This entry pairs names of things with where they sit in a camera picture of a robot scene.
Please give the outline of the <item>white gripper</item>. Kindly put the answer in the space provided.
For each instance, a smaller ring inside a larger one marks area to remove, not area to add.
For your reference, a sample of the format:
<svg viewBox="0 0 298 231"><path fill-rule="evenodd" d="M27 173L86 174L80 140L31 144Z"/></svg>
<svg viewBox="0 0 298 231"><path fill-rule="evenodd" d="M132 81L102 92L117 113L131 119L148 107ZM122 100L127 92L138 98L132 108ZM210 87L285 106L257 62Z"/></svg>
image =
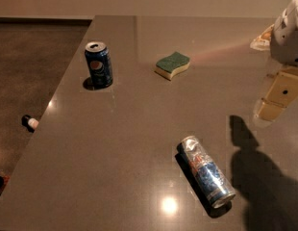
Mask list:
<svg viewBox="0 0 298 231"><path fill-rule="evenodd" d="M281 64L298 65L298 0L291 0L276 19L270 41L271 57ZM298 67L288 66L271 77L256 117L275 121L298 98Z"/></svg>

